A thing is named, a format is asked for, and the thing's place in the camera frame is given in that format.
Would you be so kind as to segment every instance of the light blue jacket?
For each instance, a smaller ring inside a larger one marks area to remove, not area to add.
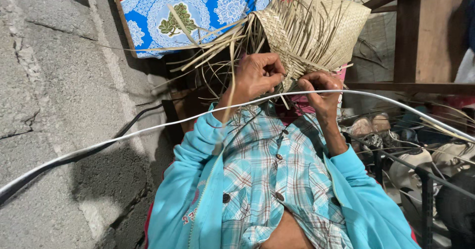
[[[150,249],[221,247],[223,159],[211,154],[220,127],[211,113],[201,116],[175,147],[150,215]],[[419,248],[401,209],[366,174],[351,146],[341,155],[324,156],[324,163],[355,249]]]

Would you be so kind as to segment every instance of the skin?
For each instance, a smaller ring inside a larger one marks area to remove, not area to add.
[[[284,80],[285,69],[276,53],[246,55],[236,70],[236,88],[232,105],[248,102],[258,96],[273,92],[274,87]],[[298,80],[302,91],[317,89],[342,89],[341,82],[327,72],[317,71],[302,76]],[[223,94],[216,108],[226,107],[230,88]],[[343,154],[348,146],[343,141],[336,123],[336,112],[340,93],[307,94],[310,105],[315,109],[316,117],[331,156]],[[216,119],[222,121],[224,110],[213,112]],[[311,249],[312,244],[300,228],[291,212],[284,209],[282,219],[269,239],[261,244],[261,249]]]

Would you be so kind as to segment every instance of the blue floral fabric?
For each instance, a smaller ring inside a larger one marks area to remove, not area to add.
[[[240,20],[253,10],[261,10],[270,0],[120,0],[135,49],[177,47],[190,44],[167,5],[174,7],[181,22],[198,40],[208,34],[198,27],[215,31]],[[210,42],[222,34],[206,37]],[[137,52],[139,58],[161,58],[165,51]]]

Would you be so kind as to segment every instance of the plaid shirt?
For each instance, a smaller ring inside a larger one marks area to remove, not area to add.
[[[225,138],[222,248],[258,248],[284,207],[316,249],[353,248],[314,114],[313,122],[299,116],[285,127],[273,105],[251,109],[235,115]]]

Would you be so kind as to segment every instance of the brown button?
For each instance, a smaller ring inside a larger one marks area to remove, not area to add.
[[[282,196],[282,194],[280,194],[280,192],[276,192],[276,198],[279,199],[279,201],[281,202],[284,201],[284,197]]]
[[[227,193],[224,193],[223,194],[223,204],[229,203],[230,200],[231,200],[231,196],[229,196],[229,194],[227,194]]]
[[[334,196],[334,197],[332,197],[332,199],[331,199],[331,200],[332,200],[332,203],[333,203],[334,205],[336,205],[336,206],[340,206],[340,202],[338,201],[338,199],[337,199],[335,196]]]

